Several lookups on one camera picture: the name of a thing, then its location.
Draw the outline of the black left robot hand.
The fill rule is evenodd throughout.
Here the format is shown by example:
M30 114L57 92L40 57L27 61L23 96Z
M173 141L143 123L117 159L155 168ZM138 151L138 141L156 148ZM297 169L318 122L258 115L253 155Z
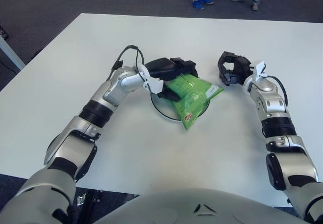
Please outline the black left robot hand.
M198 77L196 63L185 61L181 58L159 58L145 64L150 76L164 81L163 89L160 93L154 93L159 98L164 98L173 102L180 101L180 96L166 86L167 81L174 80L181 74L191 74Z

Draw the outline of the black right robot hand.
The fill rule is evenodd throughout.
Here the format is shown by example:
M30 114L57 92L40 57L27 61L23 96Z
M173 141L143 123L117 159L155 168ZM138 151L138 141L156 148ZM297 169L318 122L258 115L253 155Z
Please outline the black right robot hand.
M224 63L233 64L233 69L227 69ZM231 84L243 85L245 80L253 74L250 65L251 62L246 57L236 55L232 52L223 52L218 61L221 81L226 86L230 86Z

